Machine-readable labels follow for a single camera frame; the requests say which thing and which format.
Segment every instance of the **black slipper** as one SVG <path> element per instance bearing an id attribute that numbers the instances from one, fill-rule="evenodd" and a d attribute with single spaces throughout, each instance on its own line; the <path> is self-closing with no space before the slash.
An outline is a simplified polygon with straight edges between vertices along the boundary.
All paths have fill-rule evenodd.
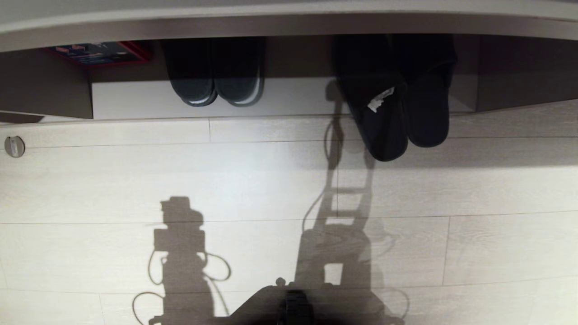
<path id="1" fill-rule="evenodd" d="M 450 125 L 448 94 L 458 62 L 452 35 L 396 34 L 395 57 L 409 89 L 403 115 L 409 139 L 419 147 L 434 147 L 446 138 Z"/>
<path id="2" fill-rule="evenodd" d="M 183 102 L 195 107 L 214 102 L 210 39 L 167 39 L 161 46 L 171 85 Z"/>
<path id="3" fill-rule="evenodd" d="M 387 37 L 339 35 L 333 58 L 339 87 L 371 155 L 380 161 L 403 155 L 407 136 L 401 98 L 407 86 Z"/>
<path id="4" fill-rule="evenodd" d="M 264 37 L 213 39 L 215 88 L 233 106 L 251 106 L 263 92 Z"/>

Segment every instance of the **floor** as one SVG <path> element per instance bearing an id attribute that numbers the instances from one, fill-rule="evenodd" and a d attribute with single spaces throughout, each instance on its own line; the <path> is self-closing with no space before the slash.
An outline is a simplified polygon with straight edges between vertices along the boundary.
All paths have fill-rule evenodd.
<path id="1" fill-rule="evenodd" d="M 0 135 L 2 325 L 248 324 L 290 288 L 339 324 L 578 323 L 578 101 L 389 163 L 348 117 Z"/>

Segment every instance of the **white shelf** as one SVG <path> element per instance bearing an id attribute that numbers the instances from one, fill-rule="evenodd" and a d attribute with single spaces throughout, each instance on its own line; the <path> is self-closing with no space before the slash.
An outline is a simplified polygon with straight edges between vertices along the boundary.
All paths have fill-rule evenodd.
<path id="1" fill-rule="evenodd" d="M 185 37 L 446 32 L 578 39 L 558 0 L 4 0 L 0 51 Z"/>

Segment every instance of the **white label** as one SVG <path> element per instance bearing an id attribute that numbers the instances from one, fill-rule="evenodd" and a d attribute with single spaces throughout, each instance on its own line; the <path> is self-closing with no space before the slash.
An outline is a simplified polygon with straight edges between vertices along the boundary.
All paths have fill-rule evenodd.
<path id="1" fill-rule="evenodd" d="M 378 107 L 380 107 L 383 104 L 383 99 L 385 99 L 385 97 L 387 96 L 391 96 L 394 93 L 395 87 L 391 87 L 388 90 L 384 91 L 383 93 L 375 96 L 370 102 L 369 104 L 367 104 L 367 107 L 372 110 L 374 113 L 377 113 L 377 109 Z"/>

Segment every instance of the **light wood floor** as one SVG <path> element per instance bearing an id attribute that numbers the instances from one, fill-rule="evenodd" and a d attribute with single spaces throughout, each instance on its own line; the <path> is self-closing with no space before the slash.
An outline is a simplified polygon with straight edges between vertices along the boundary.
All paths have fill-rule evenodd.
<path id="1" fill-rule="evenodd" d="M 454 116 L 443 145 L 390 163 L 366 159 L 348 117 L 0 128 L 13 135 L 27 151 L 0 154 L 2 325 L 138 324 L 146 291 L 222 317 L 327 261 L 344 297 L 371 293 L 407 325 L 578 323 L 578 101 Z M 198 213 L 180 201 L 164 223 L 171 197 Z M 169 253 L 149 267 L 157 229 Z M 223 301 L 186 265 L 227 265 L 198 252 L 230 265 Z M 163 300 L 135 309 L 147 323 Z"/>

